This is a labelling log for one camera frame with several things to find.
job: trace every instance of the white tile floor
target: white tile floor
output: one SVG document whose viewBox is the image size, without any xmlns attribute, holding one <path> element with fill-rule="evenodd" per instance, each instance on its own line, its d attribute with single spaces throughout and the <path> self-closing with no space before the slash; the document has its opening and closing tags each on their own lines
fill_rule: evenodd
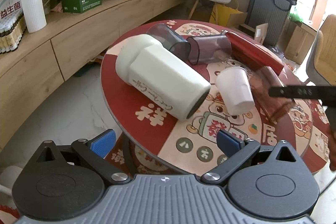
<svg viewBox="0 0 336 224">
<path fill-rule="evenodd" d="M 307 78 L 305 62 L 296 72 L 303 81 Z M 80 78 L 71 77 L 34 111 L 0 153 L 0 169 L 24 167 L 44 140 L 70 144 L 78 138 L 90 139 L 107 128 L 113 128 L 118 136 L 121 133 L 105 105 L 100 67 L 95 66 Z M 334 175 L 327 164 L 315 178 L 323 189 Z M 336 222 L 336 183 L 319 199 L 311 216 L 317 224 Z"/>
</svg>

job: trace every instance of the wooden cabinet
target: wooden cabinet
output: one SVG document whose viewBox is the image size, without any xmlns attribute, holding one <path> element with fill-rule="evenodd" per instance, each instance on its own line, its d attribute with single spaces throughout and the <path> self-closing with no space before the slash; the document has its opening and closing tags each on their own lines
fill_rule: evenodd
<svg viewBox="0 0 336 224">
<path fill-rule="evenodd" d="M 119 32 L 125 32 L 153 18 L 154 0 L 130 0 L 118 6 Z"/>
<path fill-rule="evenodd" d="M 116 7 L 91 16 L 51 39 L 64 80 L 119 38 Z"/>
<path fill-rule="evenodd" d="M 50 41 L 26 55 L 0 78 L 0 148 L 62 83 Z"/>
</svg>

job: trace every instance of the white vase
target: white vase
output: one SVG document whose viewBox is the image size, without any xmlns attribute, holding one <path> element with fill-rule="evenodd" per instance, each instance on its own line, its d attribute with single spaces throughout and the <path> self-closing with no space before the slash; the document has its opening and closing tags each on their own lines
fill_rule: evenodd
<svg viewBox="0 0 336 224">
<path fill-rule="evenodd" d="M 42 0 L 21 0 L 28 32 L 36 32 L 47 25 Z"/>
</svg>

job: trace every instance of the cartoon character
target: cartoon character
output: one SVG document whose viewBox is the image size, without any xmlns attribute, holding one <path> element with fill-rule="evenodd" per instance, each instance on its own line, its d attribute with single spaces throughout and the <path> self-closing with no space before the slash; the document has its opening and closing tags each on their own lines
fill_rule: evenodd
<svg viewBox="0 0 336 224">
<path fill-rule="evenodd" d="M 183 29 L 181 32 L 184 35 L 191 35 L 193 37 L 198 37 L 200 35 L 210 35 L 213 34 L 211 29 L 203 25 L 189 25 L 190 29 Z"/>
<path fill-rule="evenodd" d="M 325 114 L 323 107 L 320 104 L 316 104 L 316 107 L 317 109 L 315 108 L 314 110 L 319 115 L 320 120 L 323 123 L 329 123 L 327 115 Z"/>
<path fill-rule="evenodd" d="M 243 63 L 237 61 L 237 60 L 234 60 L 234 59 L 228 59 L 226 60 L 225 62 L 222 62 L 223 64 L 228 64 L 230 67 L 242 67 L 243 69 L 246 70 L 246 73 L 247 73 L 247 77 L 250 78 L 251 76 L 253 76 L 253 72 L 252 70 L 245 66 Z"/>
<path fill-rule="evenodd" d="M 242 126 L 245 123 L 245 118 L 252 119 L 252 112 L 243 115 L 230 115 L 219 93 L 215 98 L 209 94 L 206 100 L 212 101 L 208 111 L 204 112 L 202 116 L 196 116 L 192 123 L 187 125 L 187 130 L 193 134 L 198 133 L 214 143 L 216 143 L 217 133 L 221 129 L 225 129 L 237 138 L 244 140 L 247 135 L 236 127 Z"/>
<path fill-rule="evenodd" d="M 305 137 L 310 139 L 312 121 L 309 120 L 309 115 L 305 113 L 300 104 L 295 104 L 293 108 L 290 109 L 290 116 L 294 125 L 295 134 L 300 137 Z"/>
</svg>

